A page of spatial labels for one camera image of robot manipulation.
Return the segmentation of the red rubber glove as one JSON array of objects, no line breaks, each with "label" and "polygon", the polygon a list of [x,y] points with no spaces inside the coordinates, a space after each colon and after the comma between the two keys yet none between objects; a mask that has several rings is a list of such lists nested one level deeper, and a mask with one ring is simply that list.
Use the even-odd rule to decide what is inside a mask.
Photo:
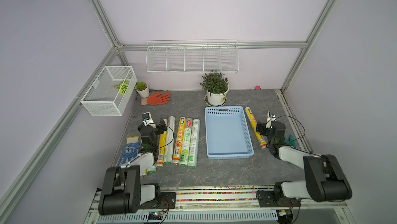
[{"label": "red rubber glove", "polygon": [[141,99],[141,105],[150,105],[150,106],[157,106],[157,105],[165,105],[171,99],[171,95],[169,93],[156,93],[150,95],[148,98]]}]

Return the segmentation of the blue white work glove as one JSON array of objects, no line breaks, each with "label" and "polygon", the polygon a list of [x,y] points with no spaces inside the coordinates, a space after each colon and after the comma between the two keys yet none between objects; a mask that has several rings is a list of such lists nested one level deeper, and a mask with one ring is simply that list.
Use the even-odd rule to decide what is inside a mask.
[{"label": "blue white work glove", "polygon": [[141,140],[139,136],[135,137],[128,137],[127,138],[127,143],[124,145],[122,148],[119,160],[117,162],[117,166],[122,166],[128,162],[130,162],[132,159],[136,158],[138,153],[141,150]]}]

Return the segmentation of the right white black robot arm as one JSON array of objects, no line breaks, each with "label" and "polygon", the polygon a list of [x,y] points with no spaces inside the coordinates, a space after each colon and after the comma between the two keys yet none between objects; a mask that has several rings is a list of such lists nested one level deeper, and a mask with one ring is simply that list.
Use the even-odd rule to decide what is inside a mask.
[{"label": "right white black robot arm", "polygon": [[305,179],[300,181],[277,182],[272,194],[274,202],[296,198],[336,202],[352,198],[352,188],[334,155],[318,155],[287,144],[285,125],[279,121],[257,122],[255,131],[267,137],[267,148],[276,159],[294,164],[305,173]]}]

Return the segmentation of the yellow wrap roll far left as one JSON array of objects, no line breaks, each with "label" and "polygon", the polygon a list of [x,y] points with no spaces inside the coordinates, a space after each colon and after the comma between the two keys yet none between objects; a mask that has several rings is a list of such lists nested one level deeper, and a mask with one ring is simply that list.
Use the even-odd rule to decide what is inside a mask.
[{"label": "yellow wrap roll far left", "polygon": [[167,127],[165,128],[165,132],[160,136],[159,140],[159,154],[156,162],[156,168],[162,168],[164,166],[164,149],[167,141]]}]

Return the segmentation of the white green roll far left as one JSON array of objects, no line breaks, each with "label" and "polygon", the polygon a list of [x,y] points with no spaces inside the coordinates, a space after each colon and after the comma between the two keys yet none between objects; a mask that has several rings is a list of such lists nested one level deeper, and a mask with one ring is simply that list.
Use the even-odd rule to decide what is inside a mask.
[{"label": "white green roll far left", "polygon": [[156,165],[150,165],[150,166],[147,168],[146,173],[147,173],[147,174],[153,174],[153,173],[155,173],[156,171],[157,171]]}]

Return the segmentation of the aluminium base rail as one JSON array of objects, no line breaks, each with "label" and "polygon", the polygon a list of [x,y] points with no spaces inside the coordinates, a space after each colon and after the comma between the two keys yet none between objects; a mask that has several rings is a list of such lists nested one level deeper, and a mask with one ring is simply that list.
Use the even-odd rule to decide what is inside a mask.
[{"label": "aluminium base rail", "polygon": [[160,203],[101,216],[98,190],[86,224],[354,224],[345,202],[275,199],[272,185],[162,188]]}]

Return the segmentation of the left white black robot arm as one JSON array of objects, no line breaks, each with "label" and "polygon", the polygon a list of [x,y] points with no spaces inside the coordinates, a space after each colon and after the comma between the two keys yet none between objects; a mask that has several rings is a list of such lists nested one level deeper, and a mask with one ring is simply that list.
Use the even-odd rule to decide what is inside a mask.
[{"label": "left white black robot arm", "polygon": [[149,112],[142,115],[138,126],[141,150],[135,158],[107,169],[101,189],[98,212],[100,215],[135,213],[140,209],[175,207],[176,194],[162,193],[156,184],[142,184],[141,174],[155,165],[159,156],[159,136],[169,127],[162,119],[156,124]]}]

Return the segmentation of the yellow red plastic wrap roll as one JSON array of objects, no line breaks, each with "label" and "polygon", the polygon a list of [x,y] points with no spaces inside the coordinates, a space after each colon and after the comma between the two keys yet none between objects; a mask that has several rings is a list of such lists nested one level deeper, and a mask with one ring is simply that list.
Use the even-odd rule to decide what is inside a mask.
[{"label": "yellow red plastic wrap roll", "polygon": [[174,154],[173,154],[173,160],[172,160],[172,164],[174,164],[174,165],[179,165],[180,160],[181,160],[181,152],[182,152],[182,145],[183,145],[184,131],[185,131],[185,122],[186,122],[186,118],[181,117],[179,120],[179,124],[178,124],[178,130],[177,130],[177,136],[176,136],[176,142],[175,142]]}]

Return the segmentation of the small potted green plant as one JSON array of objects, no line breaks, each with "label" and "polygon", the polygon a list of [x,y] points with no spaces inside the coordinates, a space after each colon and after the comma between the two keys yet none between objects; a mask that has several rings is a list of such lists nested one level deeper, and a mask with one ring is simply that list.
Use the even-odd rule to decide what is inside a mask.
[{"label": "small potted green plant", "polygon": [[138,82],[135,86],[135,90],[141,98],[148,98],[150,96],[148,84],[145,82]]}]

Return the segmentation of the green toy in basket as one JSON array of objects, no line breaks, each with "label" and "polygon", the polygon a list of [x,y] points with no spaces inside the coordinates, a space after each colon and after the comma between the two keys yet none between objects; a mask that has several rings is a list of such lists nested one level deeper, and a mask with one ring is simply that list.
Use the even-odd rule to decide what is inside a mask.
[{"label": "green toy in basket", "polygon": [[114,87],[118,90],[118,93],[119,93],[119,94],[125,95],[125,93],[126,93],[128,87],[129,87],[129,84],[128,84],[128,81],[127,81],[127,80],[124,80],[123,82],[121,82],[121,83],[118,84],[118,85],[115,85]]}]

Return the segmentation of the green rubber glove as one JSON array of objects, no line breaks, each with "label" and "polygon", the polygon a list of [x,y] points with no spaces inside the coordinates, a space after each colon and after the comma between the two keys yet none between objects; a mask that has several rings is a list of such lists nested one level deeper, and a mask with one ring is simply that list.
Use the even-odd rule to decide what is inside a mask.
[{"label": "green rubber glove", "polygon": [[286,143],[287,145],[292,146],[293,148],[296,147],[294,135],[292,135],[292,134],[286,135],[284,141],[285,141],[285,143]]}]

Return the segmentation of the light blue plastic basket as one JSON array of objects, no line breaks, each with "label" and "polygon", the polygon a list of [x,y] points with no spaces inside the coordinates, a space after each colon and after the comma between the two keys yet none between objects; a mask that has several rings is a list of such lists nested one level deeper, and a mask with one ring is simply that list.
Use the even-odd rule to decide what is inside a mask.
[{"label": "light blue plastic basket", "polygon": [[205,108],[205,129],[210,160],[246,159],[254,155],[243,107]]}]

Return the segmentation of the clear silver plastic wrap roll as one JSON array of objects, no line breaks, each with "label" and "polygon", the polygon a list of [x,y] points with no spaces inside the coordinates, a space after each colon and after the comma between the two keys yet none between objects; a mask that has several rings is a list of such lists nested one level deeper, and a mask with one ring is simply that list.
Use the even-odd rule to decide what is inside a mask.
[{"label": "clear silver plastic wrap roll", "polygon": [[164,164],[171,164],[173,157],[173,144],[174,144],[174,129],[175,129],[175,117],[170,116],[167,120],[167,136],[166,146],[164,147]]}]

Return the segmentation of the large potted green plant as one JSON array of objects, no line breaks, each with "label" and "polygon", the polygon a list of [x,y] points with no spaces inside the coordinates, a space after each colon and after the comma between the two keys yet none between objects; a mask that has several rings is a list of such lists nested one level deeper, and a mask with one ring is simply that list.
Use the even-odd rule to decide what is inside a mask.
[{"label": "large potted green plant", "polygon": [[222,73],[206,73],[200,86],[205,90],[207,102],[211,106],[222,106],[230,89],[228,79]]}]

